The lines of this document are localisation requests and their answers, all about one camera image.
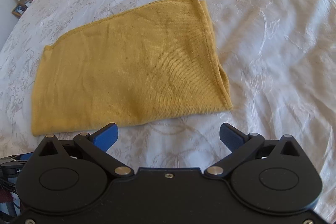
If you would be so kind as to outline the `mustard yellow knit garment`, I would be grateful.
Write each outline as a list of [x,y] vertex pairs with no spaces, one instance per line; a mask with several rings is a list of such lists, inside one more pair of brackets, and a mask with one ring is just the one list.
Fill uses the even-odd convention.
[[35,136],[231,110],[206,1],[155,1],[68,31],[45,46],[31,103]]

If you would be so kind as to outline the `wooden picture frame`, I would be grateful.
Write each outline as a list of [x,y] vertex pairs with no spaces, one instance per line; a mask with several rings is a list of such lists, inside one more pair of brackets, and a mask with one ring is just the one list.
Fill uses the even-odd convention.
[[26,10],[27,7],[24,4],[18,3],[11,13],[20,18]]

